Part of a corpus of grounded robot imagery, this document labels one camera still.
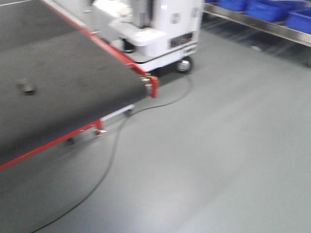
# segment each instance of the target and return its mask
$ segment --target small object on belt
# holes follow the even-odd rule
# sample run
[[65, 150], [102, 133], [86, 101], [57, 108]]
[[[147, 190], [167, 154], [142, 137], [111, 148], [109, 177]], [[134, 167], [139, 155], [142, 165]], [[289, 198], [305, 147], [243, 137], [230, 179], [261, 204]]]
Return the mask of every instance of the small object on belt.
[[26, 78], [18, 81], [18, 87], [27, 96], [32, 96], [36, 92], [35, 84], [31, 83]]

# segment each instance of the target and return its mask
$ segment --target black cable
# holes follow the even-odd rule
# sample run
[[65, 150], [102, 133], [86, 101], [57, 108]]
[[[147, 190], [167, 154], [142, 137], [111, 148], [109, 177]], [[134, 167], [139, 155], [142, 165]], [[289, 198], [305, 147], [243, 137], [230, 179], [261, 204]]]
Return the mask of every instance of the black cable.
[[149, 108], [144, 108], [144, 109], [141, 109], [141, 110], [138, 110], [137, 112], [134, 112], [133, 114], [131, 114], [128, 118], [124, 119], [122, 121], [122, 123], [118, 126], [118, 129], [117, 129], [117, 133], [116, 133], [116, 137], [113, 141], [113, 146], [112, 146], [112, 151], [111, 151], [111, 155], [110, 155], [110, 160], [109, 160], [109, 163], [108, 163], [108, 167], [105, 171], [105, 173], [103, 174], [103, 176], [101, 177], [101, 179], [97, 182], [97, 184], [95, 185], [95, 187], [91, 190], [91, 192], [89, 194], [87, 194], [80, 202], [78, 202], [76, 205], [74, 205], [72, 208], [70, 208], [68, 211], [66, 211], [64, 214], [62, 214], [60, 217], [54, 219], [53, 221], [47, 223], [46, 225], [36, 229], [35, 231], [32, 231], [30, 233], [35, 233], [39, 230], [42, 230], [43, 228], [46, 228], [47, 226], [50, 226], [51, 224], [53, 224], [54, 222], [56, 222], [57, 220], [61, 219], [62, 217], [64, 217], [65, 215], [69, 214], [71, 211], [73, 211], [75, 208], [77, 208], [78, 206], [80, 206], [83, 202], [85, 202], [96, 190], [97, 188], [103, 183], [103, 181], [106, 179], [107, 175], [109, 174], [113, 164], [114, 164], [114, 161], [115, 161], [115, 158], [116, 158], [116, 154], [117, 154], [117, 148], [118, 148], [118, 143], [119, 143], [119, 139], [120, 139], [120, 135], [121, 135], [121, 132], [122, 132], [122, 129], [123, 127], [126, 125], [127, 121], [137, 115], [138, 113], [141, 113], [141, 112], [145, 112], [147, 110], [150, 110], [150, 109], [155, 109], [155, 108], [161, 108], [161, 107], [165, 107], [165, 106], [169, 106], [169, 105], [172, 105], [174, 103], [177, 103], [181, 100], [183, 100], [185, 97], [187, 97], [191, 91], [193, 90], [193, 81], [189, 78], [188, 75], [186, 75], [186, 79], [188, 80], [188, 88], [186, 90], [186, 92], [179, 98], [171, 101], [171, 102], [168, 102], [168, 103], [165, 103], [165, 104], [162, 104], [162, 105], [157, 105], [157, 106], [153, 106], [153, 107], [149, 107]]

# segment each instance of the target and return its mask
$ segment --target conveyor leg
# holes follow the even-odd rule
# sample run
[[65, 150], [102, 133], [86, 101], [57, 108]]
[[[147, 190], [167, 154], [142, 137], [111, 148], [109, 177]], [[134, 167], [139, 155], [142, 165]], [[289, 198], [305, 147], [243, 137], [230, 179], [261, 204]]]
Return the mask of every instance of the conveyor leg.
[[104, 130], [104, 124], [103, 122], [98, 119], [97, 121], [94, 122], [94, 125], [96, 129], [94, 130], [94, 134], [97, 137], [101, 137], [106, 131]]

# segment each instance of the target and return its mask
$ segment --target caster wheel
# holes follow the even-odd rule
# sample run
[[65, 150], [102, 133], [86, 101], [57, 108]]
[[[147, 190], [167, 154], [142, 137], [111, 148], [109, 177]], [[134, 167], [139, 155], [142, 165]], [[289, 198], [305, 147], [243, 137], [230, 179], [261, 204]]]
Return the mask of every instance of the caster wheel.
[[129, 110], [126, 110], [126, 111], [124, 112], [124, 115], [125, 115], [126, 117], [130, 117], [132, 114], [133, 114], [133, 109], [129, 109]]
[[190, 57], [184, 57], [180, 61], [177, 62], [176, 70], [178, 73], [189, 73], [192, 70], [193, 61]]
[[72, 146], [73, 144], [75, 144], [75, 141], [74, 141], [73, 137], [71, 137], [71, 138], [66, 140], [66, 145]]
[[105, 130], [94, 130], [94, 135], [96, 137], [101, 137], [105, 132]]

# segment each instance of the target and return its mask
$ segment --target red bracket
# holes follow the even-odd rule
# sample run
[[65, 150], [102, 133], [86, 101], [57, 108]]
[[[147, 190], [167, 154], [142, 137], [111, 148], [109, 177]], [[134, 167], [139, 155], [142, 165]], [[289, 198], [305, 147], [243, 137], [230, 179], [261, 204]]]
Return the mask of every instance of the red bracket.
[[158, 96], [158, 90], [159, 90], [159, 79], [155, 76], [150, 76], [150, 82], [152, 84], [152, 93], [151, 97], [152, 98], [157, 98]]

